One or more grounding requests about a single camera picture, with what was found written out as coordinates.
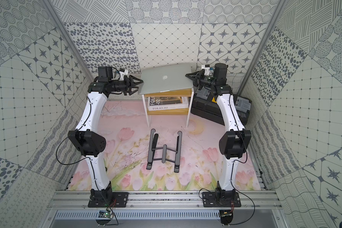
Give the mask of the silver laptop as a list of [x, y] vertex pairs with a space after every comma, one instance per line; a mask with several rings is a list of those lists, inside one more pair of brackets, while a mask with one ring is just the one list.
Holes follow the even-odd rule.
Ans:
[[144, 69], [141, 74], [143, 84], [140, 86], [138, 94], [147, 95], [192, 88], [192, 81], [185, 76], [191, 73], [191, 69], [189, 64]]

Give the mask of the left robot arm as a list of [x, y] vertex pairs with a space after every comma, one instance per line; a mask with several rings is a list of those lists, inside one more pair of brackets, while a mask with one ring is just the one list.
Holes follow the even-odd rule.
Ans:
[[127, 70], [100, 66], [98, 76], [90, 83], [86, 106], [76, 129], [69, 131], [68, 138], [85, 158], [89, 168], [92, 189], [90, 201], [110, 204], [113, 201], [111, 181], [106, 174], [104, 150], [106, 139], [98, 133], [102, 110], [110, 95], [132, 95], [143, 84], [141, 79], [129, 75]]

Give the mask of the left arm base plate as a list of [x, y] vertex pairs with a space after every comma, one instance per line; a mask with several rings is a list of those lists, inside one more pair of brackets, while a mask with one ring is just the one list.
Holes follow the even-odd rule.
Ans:
[[102, 191], [91, 191], [88, 208], [125, 208], [128, 202], [128, 192], [105, 193]]

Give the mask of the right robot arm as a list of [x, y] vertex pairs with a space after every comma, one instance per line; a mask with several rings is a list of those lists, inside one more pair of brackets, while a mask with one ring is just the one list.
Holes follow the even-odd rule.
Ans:
[[238, 164], [246, 163], [240, 159], [247, 152], [251, 140], [251, 131], [246, 130], [239, 119], [232, 88], [227, 84], [226, 64], [217, 63], [214, 66], [213, 75], [210, 70], [204, 68], [200, 71], [188, 73], [185, 76], [192, 80], [193, 86], [199, 89], [210, 90], [214, 100], [217, 102], [224, 121], [225, 133], [219, 141], [220, 153], [225, 160], [222, 175], [215, 190], [216, 200], [233, 200], [236, 196], [235, 177]]

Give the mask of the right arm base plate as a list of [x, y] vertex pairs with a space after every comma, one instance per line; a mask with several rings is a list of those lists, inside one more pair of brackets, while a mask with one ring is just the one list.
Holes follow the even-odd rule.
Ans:
[[227, 194], [219, 195], [216, 192], [202, 192], [204, 208], [235, 208], [241, 207], [240, 197], [237, 192], [228, 191]]

